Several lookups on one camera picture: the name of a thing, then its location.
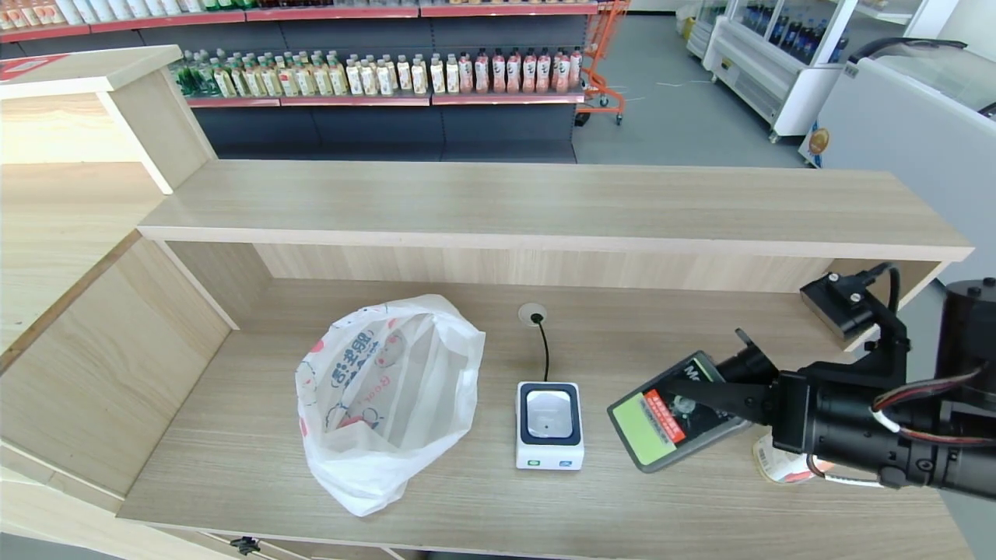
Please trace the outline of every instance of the refrigerator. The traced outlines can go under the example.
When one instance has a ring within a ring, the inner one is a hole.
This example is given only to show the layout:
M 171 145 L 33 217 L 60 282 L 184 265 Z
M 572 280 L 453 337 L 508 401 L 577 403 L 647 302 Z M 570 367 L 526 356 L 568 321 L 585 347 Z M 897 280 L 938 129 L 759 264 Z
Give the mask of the refrigerator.
M 996 62 L 957 41 L 872 42 L 799 152 L 815 167 L 889 171 L 954 225 L 976 249 L 941 282 L 996 276 Z

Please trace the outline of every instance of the counter top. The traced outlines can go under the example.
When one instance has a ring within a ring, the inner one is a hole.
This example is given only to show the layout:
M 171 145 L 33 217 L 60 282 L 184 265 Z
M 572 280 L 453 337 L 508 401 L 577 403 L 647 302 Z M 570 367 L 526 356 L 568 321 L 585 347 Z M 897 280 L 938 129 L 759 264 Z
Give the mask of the counter top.
M 423 293 L 444 295 L 487 333 L 474 425 L 401 500 L 353 517 L 308 470 L 293 372 L 332 321 Z M 580 386 L 577 472 L 514 466 L 515 387 L 542 378 L 543 364 L 538 331 L 515 315 L 524 301 L 549 310 L 551 381 Z M 637 470 L 606 407 L 695 349 L 720 360 L 740 350 L 736 327 L 780 368 L 845 357 L 794 294 L 275 279 L 208 365 L 119 516 L 549 558 L 970 558 L 933 490 L 765 481 L 750 452 L 760 428 L 665 471 Z
M 888 173 L 211 161 L 139 227 L 156 239 L 961 260 Z
M 113 92 L 181 56 L 176 45 L 71 53 L 0 82 L 0 100 Z

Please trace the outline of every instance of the display cooler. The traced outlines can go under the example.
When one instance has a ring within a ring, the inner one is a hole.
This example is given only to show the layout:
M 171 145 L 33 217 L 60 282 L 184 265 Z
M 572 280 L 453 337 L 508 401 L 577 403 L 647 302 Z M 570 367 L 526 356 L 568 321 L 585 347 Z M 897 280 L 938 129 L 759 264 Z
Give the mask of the display cooler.
M 886 37 L 935 38 L 957 0 L 730 0 L 702 66 L 771 126 L 802 136 L 843 61 Z
M 964 43 L 884 40 L 848 62 L 799 152 L 889 171 L 975 245 L 939 278 L 996 276 L 996 62 Z

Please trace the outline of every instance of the gray floor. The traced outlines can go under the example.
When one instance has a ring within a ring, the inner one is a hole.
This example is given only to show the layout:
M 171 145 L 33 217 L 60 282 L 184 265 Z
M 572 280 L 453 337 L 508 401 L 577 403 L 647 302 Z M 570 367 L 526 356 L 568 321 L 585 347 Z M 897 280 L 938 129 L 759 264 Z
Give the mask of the gray floor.
M 803 166 L 796 153 L 798 139 L 770 145 L 767 125 L 725 87 L 708 83 L 709 74 L 686 54 L 674 32 L 673 18 L 627 17 L 601 70 L 630 101 L 621 127 L 614 117 L 595 114 L 583 128 L 575 129 L 580 163 Z M 899 314 L 914 343 L 909 359 L 911 380 L 932 376 L 942 301 L 943 288 L 935 284 Z M 992 530 L 996 506 L 975 498 L 941 495 L 976 557 L 991 558 L 996 550 Z M 452 556 L 456 555 L 433 555 L 440 560 Z M 2 535 L 0 558 L 108 557 Z

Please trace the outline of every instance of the robotic arm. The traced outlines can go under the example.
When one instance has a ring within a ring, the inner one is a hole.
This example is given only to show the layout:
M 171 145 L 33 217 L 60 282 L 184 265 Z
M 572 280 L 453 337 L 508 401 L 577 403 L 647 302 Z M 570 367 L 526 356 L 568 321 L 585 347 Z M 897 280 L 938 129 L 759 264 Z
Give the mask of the robotic arm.
M 888 305 L 868 291 L 889 272 Z M 667 389 L 769 425 L 775 447 L 876 475 L 890 488 L 945 488 L 996 500 L 996 278 L 948 286 L 934 379 L 904 384 L 910 343 L 896 317 L 898 271 L 883 263 L 804 287 L 807 304 L 840 336 L 878 325 L 853 364 L 779 371 L 747 347 L 717 365 L 727 383 L 672 381 Z

